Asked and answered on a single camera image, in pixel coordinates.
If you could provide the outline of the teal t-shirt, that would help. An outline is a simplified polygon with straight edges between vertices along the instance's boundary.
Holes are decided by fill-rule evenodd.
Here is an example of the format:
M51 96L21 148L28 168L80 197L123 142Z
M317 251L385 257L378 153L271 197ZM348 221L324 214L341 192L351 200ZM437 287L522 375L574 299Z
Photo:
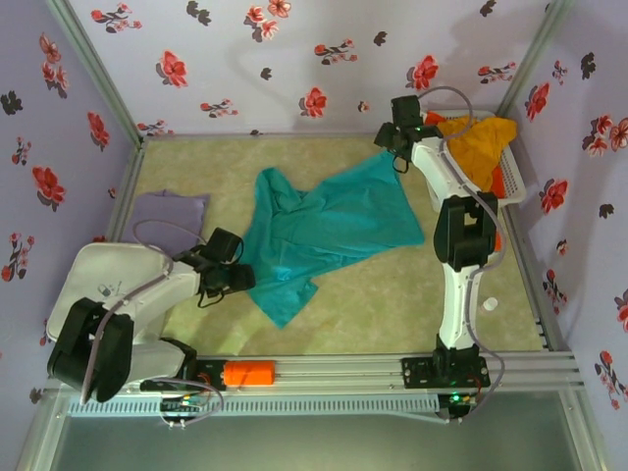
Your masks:
M393 157L384 151L309 191L276 168L263 170L241 260L256 280L250 298L281 329L314 297L315 278L424 241Z

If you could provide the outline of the folded lavender t-shirt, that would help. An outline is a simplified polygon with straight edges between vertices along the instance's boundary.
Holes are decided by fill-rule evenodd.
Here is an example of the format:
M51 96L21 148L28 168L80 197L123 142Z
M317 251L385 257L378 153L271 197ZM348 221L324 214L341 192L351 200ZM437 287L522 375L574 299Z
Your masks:
M209 194L183 196L167 189L143 193L134 201L120 241L137 243L133 227L152 220L136 229L141 241L171 255L190 249L200 242L209 202Z

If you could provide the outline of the white plastic basket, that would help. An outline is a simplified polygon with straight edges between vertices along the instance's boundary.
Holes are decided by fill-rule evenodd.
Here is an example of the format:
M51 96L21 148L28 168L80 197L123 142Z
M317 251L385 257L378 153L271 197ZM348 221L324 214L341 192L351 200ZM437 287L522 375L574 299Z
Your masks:
M467 111L461 109L430 110L428 115L430 113L439 115L445 120L454 120L468 115ZM484 121L488 118L496 116L494 113L486 110L477 110L474 111L473 114L474 119L477 121ZM499 179L494 176L494 186L497 184L498 188L503 189L498 196L498 207L502 208L509 204L518 204L522 202L527 194L526 187L509 144L507 144L501 152L499 168L501 171L501 186L499 186ZM440 209L440 203L436 193L431 187L431 184L427 182L427 177L426 185L430 195L432 207L435 211L438 211Z

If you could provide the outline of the white zipped pouch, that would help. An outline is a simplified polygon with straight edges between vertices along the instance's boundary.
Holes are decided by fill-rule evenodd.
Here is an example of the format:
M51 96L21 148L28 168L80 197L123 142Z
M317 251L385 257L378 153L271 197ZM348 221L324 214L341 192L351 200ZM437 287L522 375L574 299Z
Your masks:
M168 266L159 250L141 244L95 242L79 252L47 321L47 335L56 341L71 307L86 297L111 307L137 287L157 278Z

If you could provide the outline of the green circuit board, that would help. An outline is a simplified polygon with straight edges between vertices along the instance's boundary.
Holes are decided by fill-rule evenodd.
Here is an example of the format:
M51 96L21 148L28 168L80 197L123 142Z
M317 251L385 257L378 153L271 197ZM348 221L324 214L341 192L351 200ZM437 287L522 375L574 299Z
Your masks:
M166 398L160 403L160 412L162 414L198 414L207 407L205 400L198 401L192 399L176 399Z

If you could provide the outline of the orange block on rail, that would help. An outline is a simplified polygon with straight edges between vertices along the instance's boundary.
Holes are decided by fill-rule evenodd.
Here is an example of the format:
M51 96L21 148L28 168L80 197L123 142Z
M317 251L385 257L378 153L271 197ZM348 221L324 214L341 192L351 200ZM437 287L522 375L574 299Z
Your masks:
M275 383L276 363L271 360L227 361L223 382L227 387L267 387Z

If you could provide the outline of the aluminium side frame bar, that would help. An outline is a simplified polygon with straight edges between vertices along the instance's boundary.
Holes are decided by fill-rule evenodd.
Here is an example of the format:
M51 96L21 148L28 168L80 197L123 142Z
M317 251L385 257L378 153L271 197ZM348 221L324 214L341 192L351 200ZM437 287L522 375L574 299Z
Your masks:
M515 209L514 205L508 205L501 213L543 348L547 351L569 351L556 315L551 310L550 299L542 288L543 276L536 268L533 250L521 229Z
M130 157L125 174L117 192L113 212L109 221L106 239L119 241L131 213L132 201L146 151L146 141L142 139L139 147Z

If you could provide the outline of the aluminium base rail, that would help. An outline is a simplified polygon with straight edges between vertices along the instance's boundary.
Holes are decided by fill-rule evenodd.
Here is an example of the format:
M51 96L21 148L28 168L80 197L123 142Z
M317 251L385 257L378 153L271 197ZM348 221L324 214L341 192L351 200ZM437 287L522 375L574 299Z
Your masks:
M242 356L238 360L276 363L275 383L267 387L227 387L239 395L409 394L428 390L404 384L402 354ZM496 393L581 391L584 380L566 351L501 352L486 357Z

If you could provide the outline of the aluminium frame post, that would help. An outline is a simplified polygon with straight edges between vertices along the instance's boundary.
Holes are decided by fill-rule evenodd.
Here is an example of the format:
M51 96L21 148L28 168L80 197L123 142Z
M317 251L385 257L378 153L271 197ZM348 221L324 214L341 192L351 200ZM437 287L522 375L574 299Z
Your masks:
M551 0L548 2L543 21L523 60L517 66L517 72L497 108L499 117L506 117L514 108L517 99L523 93L527 81L534 74L543 54L560 31L565 18L577 2L578 0Z
M143 138L136 130L128 107L110 77L86 30L82 26L70 0L45 0L45 4L58 25L64 31L64 34L67 36L94 85L119 125L131 140L134 147L139 149L143 143Z

